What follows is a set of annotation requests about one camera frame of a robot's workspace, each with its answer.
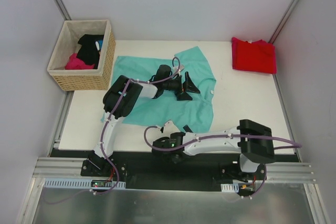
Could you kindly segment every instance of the wicker basket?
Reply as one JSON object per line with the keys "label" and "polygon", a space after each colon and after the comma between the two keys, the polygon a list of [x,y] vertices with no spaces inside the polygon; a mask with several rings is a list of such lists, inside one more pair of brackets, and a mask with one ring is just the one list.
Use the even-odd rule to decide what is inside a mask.
{"label": "wicker basket", "polygon": [[[77,42],[84,34],[104,34],[98,69],[65,70],[69,57],[80,48]],[[51,55],[48,72],[64,91],[107,90],[115,43],[108,20],[65,21]]]}

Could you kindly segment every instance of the white table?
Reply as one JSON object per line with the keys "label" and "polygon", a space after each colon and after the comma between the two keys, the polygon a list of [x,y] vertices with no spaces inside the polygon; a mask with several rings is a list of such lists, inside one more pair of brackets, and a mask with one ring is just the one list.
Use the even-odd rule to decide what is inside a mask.
{"label": "white table", "polygon": [[[212,100],[214,118],[211,131],[237,126],[240,119],[250,119],[272,129],[272,135],[289,139],[285,118],[272,75],[242,72],[232,69],[230,42],[210,41],[117,41],[117,56],[172,59],[183,50],[199,46],[207,58],[217,80]],[[92,150],[102,130],[102,98],[106,91],[75,91],[60,150]],[[145,127],[122,124],[114,146],[115,151],[151,151],[143,140]],[[156,133],[149,131],[149,139]],[[286,145],[274,141],[274,146]],[[277,150],[278,154],[292,154],[293,150]]]}

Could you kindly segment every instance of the gray wall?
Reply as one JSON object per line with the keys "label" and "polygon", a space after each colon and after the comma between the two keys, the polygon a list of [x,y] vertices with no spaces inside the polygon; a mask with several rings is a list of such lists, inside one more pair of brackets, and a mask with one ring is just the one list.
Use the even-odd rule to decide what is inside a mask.
{"label": "gray wall", "polygon": [[63,19],[53,0],[0,0],[0,223],[15,223],[64,93],[47,73]]}
{"label": "gray wall", "polygon": [[108,18],[117,39],[268,40],[291,0],[63,0],[73,19]]}
{"label": "gray wall", "polygon": [[302,0],[275,45],[290,123],[336,223],[336,0]]}

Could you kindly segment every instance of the purple cable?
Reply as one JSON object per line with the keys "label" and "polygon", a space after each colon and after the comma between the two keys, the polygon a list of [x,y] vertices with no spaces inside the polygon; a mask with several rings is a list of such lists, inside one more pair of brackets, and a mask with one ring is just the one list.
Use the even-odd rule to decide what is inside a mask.
{"label": "purple cable", "polygon": [[261,188],[264,186],[264,184],[265,184],[265,181],[267,179],[267,177],[266,177],[267,176],[267,168],[266,168],[266,165],[264,165],[264,167],[265,167],[264,179],[261,182],[261,185],[258,187],[258,189],[252,194],[252,196],[255,196],[255,194],[258,193],[261,190]]}
{"label": "purple cable", "polygon": [[56,204],[62,203],[62,202],[64,202],[64,201],[67,201],[68,199],[71,199],[71,198],[73,198],[74,196],[77,196],[77,195],[79,195],[79,194],[81,194],[81,193],[84,193],[85,191],[89,192],[88,189],[84,189],[84,190],[81,190],[81,191],[76,192],[75,194],[73,194],[73,195],[71,195],[71,196],[69,196],[69,197],[67,197],[67,198],[65,198],[65,199],[62,199],[62,200],[59,200],[59,201],[56,201],[56,202],[48,202],[48,201],[46,200],[46,198],[45,198],[45,191],[42,192],[41,196],[42,196],[42,200],[43,200],[44,203],[46,203],[46,204],[48,204],[48,205],[56,205]]}
{"label": "purple cable", "polygon": [[104,133],[105,133],[105,130],[106,130],[106,127],[107,127],[107,125],[109,124],[109,121],[106,121],[106,123],[105,123],[105,125],[104,125],[104,127],[103,127],[103,130],[101,131],[101,135],[100,135],[100,148],[101,148],[101,152],[103,153],[103,156],[105,157],[105,159],[110,163],[110,165],[112,165],[112,167],[114,168],[114,170],[115,170],[115,172],[116,172],[116,175],[117,175],[117,181],[116,181],[116,183],[110,188],[110,189],[108,189],[108,190],[106,190],[106,191],[103,191],[103,192],[96,192],[96,194],[98,194],[98,195],[102,195],[102,194],[106,194],[106,193],[108,193],[109,191],[111,191],[111,190],[113,190],[116,186],[117,186],[117,184],[119,183],[119,172],[118,172],[118,169],[117,169],[117,167],[115,166],[115,164],[112,162],[112,161],[110,161],[110,159],[109,159],[109,157],[106,155],[106,153],[105,153],[105,151],[104,151],[104,148],[103,148],[103,137],[104,137]]}
{"label": "purple cable", "polygon": [[[223,135],[209,135],[209,136],[201,136],[199,137],[198,139],[192,139],[190,140],[189,142],[186,142],[180,146],[177,146],[177,147],[174,147],[174,148],[158,148],[158,147],[155,147],[153,145],[151,145],[148,140],[147,140],[147,131],[149,129],[152,129],[152,128],[159,128],[157,126],[148,126],[144,133],[143,133],[143,137],[145,139],[145,142],[146,144],[154,149],[154,150],[157,150],[157,151],[161,151],[161,152],[171,152],[171,151],[176,151],[176,150],[179,150],[181,148],[184,148],[186,147],[187,145],[190,145],[190,144],[193,144],[195,142],[198,142],[198,141],[201,141],[201,140],[206,140],[206,139],[209,139],[209,138],[222,138],[222,137],[229,137],[229,135],[227,134],[223,134]],[[258,139],[264,139],[264,140],[276,140],[276,141],[281,141],[281,142],[285,142],[285,143],[288,143],[288,144],[292,144],[291,146],[281,146],[281,147],[275,147],[274,149],[275,150],[278,150],[278,149],[287,149],[287,148],[301,148],[302,145],[301,144],[298,144],[294,141],[291,141],[291,140],[288,140],[288,139],[285,139],[285,138],[280,138],[280,137],[275,137],[275,136],[259,136],[259,135],[240,135],[240,134],[232,134],[231,137],[245,137],[245,138],[258,138]]]}

